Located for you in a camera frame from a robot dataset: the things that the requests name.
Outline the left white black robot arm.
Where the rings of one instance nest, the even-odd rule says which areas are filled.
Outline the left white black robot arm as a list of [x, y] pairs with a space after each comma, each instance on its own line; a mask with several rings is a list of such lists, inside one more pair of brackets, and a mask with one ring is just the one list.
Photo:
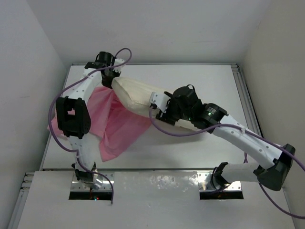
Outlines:
[[97, 86], [102, 84], [111, 87], [113, 78], [120, 76], [124, 65], [123, 59], [109, 52], [100, 52], [95, 61], [85, 65], [81, 82], [73, 86], [65, 96], [60, 96], [56, 100], [58, 128], [67, 137], [75, 152], [73, 167], [76, 178], [90, 189], [98, 189], [102, 177], [97, 174], [93, 152], [89, 146], [87, 134], [92, 121], [87, 103]]

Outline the pink floral pillowcase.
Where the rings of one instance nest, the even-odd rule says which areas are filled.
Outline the pink floral pillowcase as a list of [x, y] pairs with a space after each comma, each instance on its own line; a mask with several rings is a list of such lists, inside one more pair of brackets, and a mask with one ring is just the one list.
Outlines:
[[103, 162], [117, 158], [151, 126], [148, 117], [127, 110], [115, 92], [104, 86], [94, 89], [87, 108], [91, 118], [90, 133], [100, 139]]

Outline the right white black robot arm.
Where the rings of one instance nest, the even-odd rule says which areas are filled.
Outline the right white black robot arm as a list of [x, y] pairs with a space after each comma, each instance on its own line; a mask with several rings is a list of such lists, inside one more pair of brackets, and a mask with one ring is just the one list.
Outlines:
[[153, 92], [151, 108], [157, 110], [156, 119], [170, 125], [190, 124], [196, 133], [208, 132], [220, 137], [255, 160], [255, 163], [230, 164], [222, 162], [211, 174], [210, 184], [224, 190], [235, 181], [257, 182], [266, 188], [279, 191], [292, 166], [295, 148], [268, 143], [236, 121], [216, 104], [204, 104], [195, 88], [189, 84], [169, 92]]

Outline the cream quilted pillow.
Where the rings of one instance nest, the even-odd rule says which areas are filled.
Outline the cream quilted pillow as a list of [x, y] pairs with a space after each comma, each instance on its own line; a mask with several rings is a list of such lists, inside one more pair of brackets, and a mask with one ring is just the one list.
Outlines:
[[[124, 77], [114, 78], [112, 81], [112, 89], [114, 90], [122, 105], [127, 108], [127, 110], [143, 117], [151, 116], [153, 120], [157, 120], [156, 113], [158, 113], [158, 110], [156, 109], [156, 106], [150, 104], [149, 99], [152, 92], [162, 93], [166, 91], [165, 89]], [[203, 105], [204, 108], [201, 114], [201, 120], [204, 123], [204, 129], [207, 129], [218, 123], [210, 119], [208, 115], [205, 114], [207, 104], [203, 103]]]

